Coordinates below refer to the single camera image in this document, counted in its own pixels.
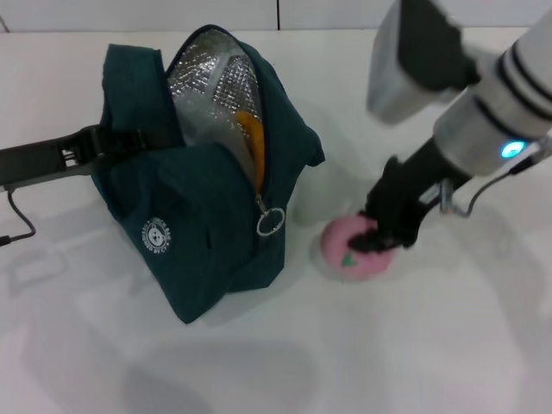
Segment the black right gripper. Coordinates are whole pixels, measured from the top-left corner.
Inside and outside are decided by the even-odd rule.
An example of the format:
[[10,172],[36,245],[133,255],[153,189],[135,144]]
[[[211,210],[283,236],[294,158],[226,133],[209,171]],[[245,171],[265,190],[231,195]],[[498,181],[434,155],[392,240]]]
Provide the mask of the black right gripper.
[[353,236],[348,246],[363,254],[411,247],[422,221],[438,204],[438,196],[427,201],[420,197],[444,179],[458,189],[469,181],[469,175],[444,158],[434,139],[427,140],[403,162],[390,158],[367,195],[365,212],[377,222],[377,229]]

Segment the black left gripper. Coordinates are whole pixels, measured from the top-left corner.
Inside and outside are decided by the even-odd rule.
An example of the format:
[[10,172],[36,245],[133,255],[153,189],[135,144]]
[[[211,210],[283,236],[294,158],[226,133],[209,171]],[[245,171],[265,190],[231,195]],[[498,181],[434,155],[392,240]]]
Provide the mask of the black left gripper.
[[1,187],[18,189],[72,176],[90,176],[100,167],[140,154],[181,147],[166,131],[108,129],[93,125],[64,137],[1,151]]

